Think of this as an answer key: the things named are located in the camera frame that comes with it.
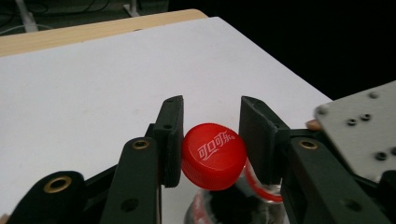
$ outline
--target gray metal bracket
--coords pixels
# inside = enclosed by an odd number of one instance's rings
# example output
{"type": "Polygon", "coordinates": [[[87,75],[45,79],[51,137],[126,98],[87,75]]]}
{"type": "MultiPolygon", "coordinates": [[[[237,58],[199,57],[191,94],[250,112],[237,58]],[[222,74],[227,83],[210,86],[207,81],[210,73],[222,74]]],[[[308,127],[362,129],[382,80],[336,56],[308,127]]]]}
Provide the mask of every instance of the gray metal bracket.
{"type": "Polygon", "coordinates": [[[320,105],[315,117],[354,174],[377,183],[396,170],[396,81],[320,105]]]}

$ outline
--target red bottle cap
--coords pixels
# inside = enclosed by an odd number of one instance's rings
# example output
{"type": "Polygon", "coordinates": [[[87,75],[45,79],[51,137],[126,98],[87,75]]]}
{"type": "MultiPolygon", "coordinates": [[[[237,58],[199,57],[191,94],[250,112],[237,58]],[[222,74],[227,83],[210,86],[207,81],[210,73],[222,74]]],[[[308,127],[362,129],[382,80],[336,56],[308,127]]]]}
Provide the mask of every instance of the red bottle cap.
{"type": "Polygon", "coordinates": [[[246,161],[242,138],[224,126],[203,123],[184,137],[181,168],[202,189],[227,189],[238,179],[246,161]]]}

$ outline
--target white table surface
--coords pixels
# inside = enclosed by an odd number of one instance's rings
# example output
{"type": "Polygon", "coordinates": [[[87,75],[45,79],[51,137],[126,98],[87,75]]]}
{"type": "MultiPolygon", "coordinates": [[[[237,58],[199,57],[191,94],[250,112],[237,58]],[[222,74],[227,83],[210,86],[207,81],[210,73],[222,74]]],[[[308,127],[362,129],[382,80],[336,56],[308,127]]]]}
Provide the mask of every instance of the white table surface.
{"type": "MultiPolygon", "coordinates": [[[[185,133],[202,122],[238,131],[241,96],[304,128],[330,99],[220,18],[0,58],[0,214],[40,178],[92,177],[143,136],[163,100],[183,95],[185,133]]],[[[163,223],[182,223],[197,187],[163,190],[163,223]]]]}

